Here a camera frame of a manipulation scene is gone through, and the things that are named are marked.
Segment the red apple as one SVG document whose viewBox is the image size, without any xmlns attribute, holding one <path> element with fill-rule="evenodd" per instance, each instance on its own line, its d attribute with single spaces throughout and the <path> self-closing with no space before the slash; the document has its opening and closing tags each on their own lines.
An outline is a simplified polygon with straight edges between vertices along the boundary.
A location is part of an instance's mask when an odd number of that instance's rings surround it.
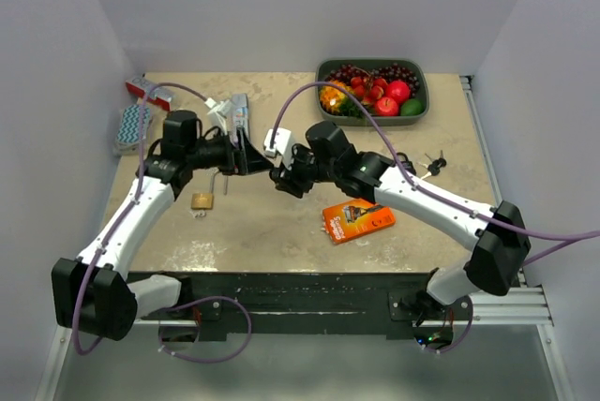
<svg viewBox="0 0 600 401">
<path fill-rule="evenodd" d="M 394 99 L 398 105 L 402 105 L 411 97 L 411 88 L 404 81 L 392 81 L 387 84 L 385 95 Z"/>
<path fill-rule="evenodd" d="M 391 97 L 381 97 L 378 99 L 374 106 L 373 111 L 377 116 L 392 117 L 398 116 L 399 105 Z"/>
</svg>

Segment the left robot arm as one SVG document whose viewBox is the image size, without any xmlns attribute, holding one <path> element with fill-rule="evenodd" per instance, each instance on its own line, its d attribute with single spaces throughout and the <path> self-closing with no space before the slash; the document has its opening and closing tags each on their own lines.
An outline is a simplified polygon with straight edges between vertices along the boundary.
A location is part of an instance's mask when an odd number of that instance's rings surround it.
<svg viewBox="0 0 600 401">
<path fill-rule="evenodd" d="M 133 258 L 160 217 L 174 204 L 196 170 L 242 176 L 270 171 L 272 163 L 237 130 L 237 141 L 224 134 L 210 139 L 199 132 L 193 111 L 167 114 L 162 137 L 148 151 L 128 195 L 93 242 L 75 259 L 52 268 L 52 294 L 59 325 L 118 341 L 136 319 L 164 310 L 187 317 L 194 296 L 182 279 L 152 275 L 128 282 Z"/>
</svg>

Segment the blue zigzag sponge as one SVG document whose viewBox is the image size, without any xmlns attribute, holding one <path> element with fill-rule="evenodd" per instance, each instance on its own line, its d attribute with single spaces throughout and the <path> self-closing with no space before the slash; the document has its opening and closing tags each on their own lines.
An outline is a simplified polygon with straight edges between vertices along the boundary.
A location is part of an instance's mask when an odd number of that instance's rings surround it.
<svg viewBox="0 0 600 401">
<path fill-rule="evenodd" d="M 137 154 L 140 146 L 146 148 L 153 113 L 147 106 L 130 105 L 121 112 L 120 124 L 113 142 L 116 156 Z"/>
</svg>

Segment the black base frame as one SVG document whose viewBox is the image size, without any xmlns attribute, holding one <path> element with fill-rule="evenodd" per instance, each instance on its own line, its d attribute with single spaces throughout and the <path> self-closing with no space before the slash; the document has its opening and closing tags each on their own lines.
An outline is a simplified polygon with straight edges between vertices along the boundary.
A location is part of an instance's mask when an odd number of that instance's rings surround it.
<svg viewBox="0 0 600 401">
<path fill-rule="evenodd" d="M 176 272 L 183 290 L 177 310 L 147 315 L 163 324 L 194 320 L 201 300 L 202 341 L 227 334 L 379 335 L 411 340 L 427 334 L 447 310 L 424 300 L 426 273 Z"/>
</svg>

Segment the red toothpaste box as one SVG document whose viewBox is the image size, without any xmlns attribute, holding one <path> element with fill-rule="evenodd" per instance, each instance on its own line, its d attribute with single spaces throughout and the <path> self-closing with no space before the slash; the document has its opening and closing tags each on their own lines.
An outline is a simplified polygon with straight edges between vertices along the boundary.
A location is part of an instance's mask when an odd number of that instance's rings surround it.
<svg viewBox="0 0 600 401">
<path fill-rule="evenodd" d="M 154 88 L 155 84 L 143 75 L 125 80 L 125 86 L 127 91 L 135 97 L 148 96 L 147 102 L 158 106 L 163 111 L 169 112 L 173 109 L 174 93 L 169 88 Z"/>
</svg>

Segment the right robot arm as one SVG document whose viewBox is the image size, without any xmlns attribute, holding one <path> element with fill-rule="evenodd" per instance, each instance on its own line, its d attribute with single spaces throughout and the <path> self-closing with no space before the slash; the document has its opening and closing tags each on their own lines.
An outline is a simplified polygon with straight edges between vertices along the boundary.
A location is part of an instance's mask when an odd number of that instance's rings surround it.
<svg viewBox="0 0 600 401">
<path fill-rule="evenodd" d="M 267 132 L 265 155 L 281 159 L 270 173 L 278 190 L 300 198 L 316 183 L 332 183 L 349 197 L 410 215 L 469 251 L 467 259 L 433 270 L 423 288 L 401 299 L 402 309 L 439 319 L 456 300 L 479 290 L 508 293 L 531 249 L 516 205 L 461 198 L 407 173 L 395 159 L 358 152 L 332 122 L 312 126 L 306 140 L 302 145 L 287 129 Z"/>
</svg>

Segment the orange razor box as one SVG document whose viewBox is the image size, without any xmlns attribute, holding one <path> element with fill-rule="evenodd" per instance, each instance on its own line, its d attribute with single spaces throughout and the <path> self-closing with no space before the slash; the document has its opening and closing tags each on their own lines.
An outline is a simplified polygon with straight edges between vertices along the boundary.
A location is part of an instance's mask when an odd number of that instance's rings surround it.
<svg viewBox="0 0 600 401">
<path fill-rule="evenodd" d="M 396 224 L 396 218 L 389 207 L 359 199 L 323 209 L 322 220 L 324 230 L 335 245 Z"/>
</svg>

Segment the red strawberries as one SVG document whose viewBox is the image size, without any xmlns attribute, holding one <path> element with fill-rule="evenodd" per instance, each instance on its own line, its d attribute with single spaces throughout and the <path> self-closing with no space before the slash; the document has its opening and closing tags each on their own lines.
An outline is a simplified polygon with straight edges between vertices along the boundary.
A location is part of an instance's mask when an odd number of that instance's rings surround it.
<svg viewBox="0 0 600 401">
<path fill-rule="evenodd" d="M 350 80 L 352 92 L 363 104 L 372 106 L 383 97 L 387 80 L 384 78 L 354 76 Z"/>
</svg>

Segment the grey fruit tray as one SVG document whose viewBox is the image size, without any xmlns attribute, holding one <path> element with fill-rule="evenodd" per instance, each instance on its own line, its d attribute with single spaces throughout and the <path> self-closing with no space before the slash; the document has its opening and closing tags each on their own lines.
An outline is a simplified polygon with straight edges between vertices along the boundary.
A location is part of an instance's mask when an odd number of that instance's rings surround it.
<svg viewBox="0 0 600 401">
<path fill-rule="evenodd" d="M 322 116 L 339 125 L 364 126 L 368 112 L 380 126 L 413 125 L 428 113 L 429 93 L 420 66 L 400 58 L 332 58 L 316 79 Z"/>
</svg>

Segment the black padlock keys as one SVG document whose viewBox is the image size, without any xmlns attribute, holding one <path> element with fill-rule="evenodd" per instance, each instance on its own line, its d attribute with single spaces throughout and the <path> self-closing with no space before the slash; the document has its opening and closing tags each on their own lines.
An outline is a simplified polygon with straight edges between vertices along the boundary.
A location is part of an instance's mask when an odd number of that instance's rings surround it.
<svg viewBox="0 0 600 401">
<path fill-rule="evenodd" d="M 426 171 L 425 174 L 421 176 L 422 180 L 426 180 L 431 176 L 438 176 L 442 169 L 447 165 L 443 150 L 441 150 L 439 155 L 435 158 L 428 154 L 426 154 L 426 158 L 428 159 L 428 163 L 418 162 L 418 165 Z"/>
</svg>

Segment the black padlock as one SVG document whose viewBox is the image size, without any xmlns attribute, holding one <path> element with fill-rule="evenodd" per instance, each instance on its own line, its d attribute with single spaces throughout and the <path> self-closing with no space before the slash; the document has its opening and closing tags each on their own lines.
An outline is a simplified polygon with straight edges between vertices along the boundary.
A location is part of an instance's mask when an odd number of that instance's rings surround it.
<svg viewBox="0 0 600 401">
<path fill-rule="evenodd" d="M 401 162 L 402 167 L 406 172 L 413 176 L 417 175 L 413 162 L 408 158 L 408 156 L 405 153 L 397 152 L 397 157 L 399 158 L 399 161 Z"/>
</svg>

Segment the dark grapes bunch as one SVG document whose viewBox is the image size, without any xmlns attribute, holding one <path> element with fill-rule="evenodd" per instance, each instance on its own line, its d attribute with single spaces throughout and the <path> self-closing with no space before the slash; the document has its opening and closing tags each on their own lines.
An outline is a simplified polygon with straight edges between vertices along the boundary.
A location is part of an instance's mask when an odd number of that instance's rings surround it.
<svg viewBox="0 0 600 401">
<path fill-rule="evenodd" d="M 371 84 L 375 82 L 382 84 L 382 80 L 387 83 L 401 81 L 408 85 L 413 95 L 423 87 L 423 78 L 417 74 L 417 71 L 398 62 L 374 67 L 373 69 L 367 69 L 365 65 L 342 63 L 332 69 L 325 70 L 321 80 L 343 82 L 351 87 L 356 86 L 359 80 L 371 82 Z"/>
</svg>

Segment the red apple front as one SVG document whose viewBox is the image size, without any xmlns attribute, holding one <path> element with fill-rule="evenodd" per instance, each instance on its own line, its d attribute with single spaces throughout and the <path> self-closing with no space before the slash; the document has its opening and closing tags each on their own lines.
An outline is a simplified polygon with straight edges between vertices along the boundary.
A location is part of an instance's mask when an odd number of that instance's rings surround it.
<svg viewBox="0 0 600 401">
<path fill-rule="evenodd" d="M 373 111 L 377 116 L 392 117 L 398 116 L 399 105 L 391 97 L 381 97 L 378 99 L 374 106 Z"/>
</svg>

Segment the brass padlock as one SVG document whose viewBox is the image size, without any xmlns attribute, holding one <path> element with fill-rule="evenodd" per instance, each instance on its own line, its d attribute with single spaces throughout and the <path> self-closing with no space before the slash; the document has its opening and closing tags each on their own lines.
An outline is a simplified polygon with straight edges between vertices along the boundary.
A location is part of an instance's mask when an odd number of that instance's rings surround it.
<svg viewBox="0 0 600 401">
<path fill-rule="evenodd" d="M 223 180 L 222 184 L 222 195 L 226 196 L 229 189 L 229 177 L 224 175 L 221 171 L 213 171 L 209 177 L 208 187 L 204 192 L 196 192 L 192 195 L 190 201 L 190 209 L 192 211 L 207 211 L 212 210 L 214 207 L 215 200 L 215 188 L 216 181 L 218 178 Z"/>
</svg>

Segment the orange pineapple toy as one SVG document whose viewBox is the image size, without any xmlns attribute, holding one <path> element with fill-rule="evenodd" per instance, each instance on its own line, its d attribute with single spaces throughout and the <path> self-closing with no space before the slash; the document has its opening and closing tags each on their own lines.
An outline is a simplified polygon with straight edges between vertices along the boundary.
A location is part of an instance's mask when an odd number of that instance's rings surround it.
<svg viewBox="0 0 600 401">
<path fill-rule="evenodd" d="M 353 92 L 352 88 L 340 81 L 331 81 L 335 85 L 325 85 L 319 89 L 319 101 L 324 111 L 331 115 L 344 115 L 349 103 L 347 93 Z"/>
</svg>

